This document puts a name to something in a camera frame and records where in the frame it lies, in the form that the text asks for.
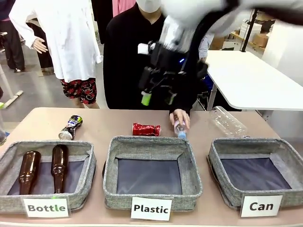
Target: floor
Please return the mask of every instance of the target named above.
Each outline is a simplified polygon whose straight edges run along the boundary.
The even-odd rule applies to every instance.
[[[100,45],[100,51],[103,53],[103,45]],[[23,90],[24,93],[7,109],[1,111],[3,121],[10,129],[16,122],[22,121],[26,115],[36,107],[73,107],[71,101],[65,97],[62,91],[60,81],[55,77],[43,76],[40,69],[37,53],[34,50],[23,46],[23,52],[26,62],[26,72],[14,73],[9,69],[6,63],[5,53],[0,53],[0,64],[8,79],[13,93]],[[103,65],[97,65],[97,102],[100,108],[107,108],[103,89]],[[4,91],[2,102],[9,99],[9,94],[3,86],[3,80],[0,78],[0,84]]]

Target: label sign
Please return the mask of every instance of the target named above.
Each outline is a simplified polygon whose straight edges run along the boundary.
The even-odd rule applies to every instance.
[[[283,195],[245,196],[241,217],[277,216]]]
[[[169,221],[171,202],[133,197],[131,218]]]
[[[29,218],[66,218],[66,199],[23,199]]]

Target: crushed red can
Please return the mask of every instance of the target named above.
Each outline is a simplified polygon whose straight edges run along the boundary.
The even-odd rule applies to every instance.
[[[160,125],[142,125],[139,123],[133,124],[133,136],[160,136]]]

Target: clear plastic bottle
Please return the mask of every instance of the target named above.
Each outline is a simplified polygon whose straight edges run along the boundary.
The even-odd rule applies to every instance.
[[[177,120],[175,122],[175,134],[178,136],[180,139],[186,139],[186,126],[185,122],[183,122],[183,125],[180,124],[180,122]]]
[[[210,112],[210,120],[226,137],[247,137],[248,129],[237,118],[232,116],[221,106],[216,106]]]
[[[6,141],[6,133],[3,128],[3,119],[1,116],[2,107],[3,107],[3,103],[0,103],[0,146]]]

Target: face mask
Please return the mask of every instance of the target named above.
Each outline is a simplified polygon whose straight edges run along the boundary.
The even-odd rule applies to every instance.
[[[136,0],[140,9],[147,13],[156,12],[160,8],[160,0]]]

